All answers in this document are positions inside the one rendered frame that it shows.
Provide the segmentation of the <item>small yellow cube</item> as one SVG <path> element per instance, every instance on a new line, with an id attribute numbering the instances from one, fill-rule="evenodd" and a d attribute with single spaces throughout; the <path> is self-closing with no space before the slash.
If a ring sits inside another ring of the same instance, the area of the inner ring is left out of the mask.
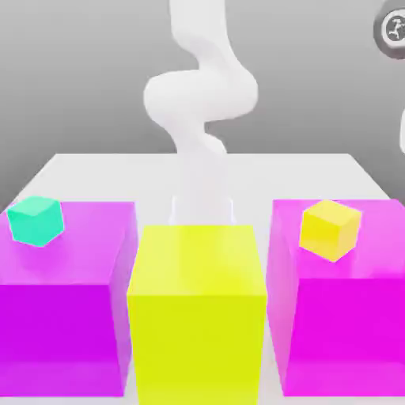
<path id="1" fill-rule="evenodd" d="M 302 214 L 299 246 L 332 263 L 356 247 L 360 210 L 332 200 L 321 200 Z"/>

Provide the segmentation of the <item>small teal cube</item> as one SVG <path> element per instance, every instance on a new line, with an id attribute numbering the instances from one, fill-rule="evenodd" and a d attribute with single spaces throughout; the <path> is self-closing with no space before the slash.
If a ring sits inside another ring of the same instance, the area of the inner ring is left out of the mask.
<path id="1" fill-rule="evenodd" d="M 64 232 L 61 202 L 43 196 L 29 196 L 6 210 L 13 240 L 44 247 Z"/>

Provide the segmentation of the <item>large yellow box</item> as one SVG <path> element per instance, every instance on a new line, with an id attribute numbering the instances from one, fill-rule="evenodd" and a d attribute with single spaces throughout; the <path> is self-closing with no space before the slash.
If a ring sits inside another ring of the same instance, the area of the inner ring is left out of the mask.
<path id="1" fill-rule="evenodd" d="M 148 225 L 127 291 L 138 405 L 258 405 L 267 291 L 250 225 Z"/>

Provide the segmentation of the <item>large purple box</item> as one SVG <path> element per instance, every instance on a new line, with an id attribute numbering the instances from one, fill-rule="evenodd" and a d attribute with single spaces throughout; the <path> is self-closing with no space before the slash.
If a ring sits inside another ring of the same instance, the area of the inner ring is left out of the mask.
<path id="1" fill-rule="evenodd" d="M 132 202 L 64 202 L 42 248 L 0 214 L 0 396 L 121 396 L 131 360 Z"/>

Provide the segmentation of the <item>large magenta box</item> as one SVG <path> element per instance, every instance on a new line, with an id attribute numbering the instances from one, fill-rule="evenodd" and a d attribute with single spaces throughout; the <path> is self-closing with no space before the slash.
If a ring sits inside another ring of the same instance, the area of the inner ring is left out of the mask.
<path id="1" fill-rule="evenodd" d="M 308 199 L 276 199 L 267 317 L 285 396 L 405 396 L 405 206 L 351 199 L 355 249 L 331 263 L 299 246 Z"/>

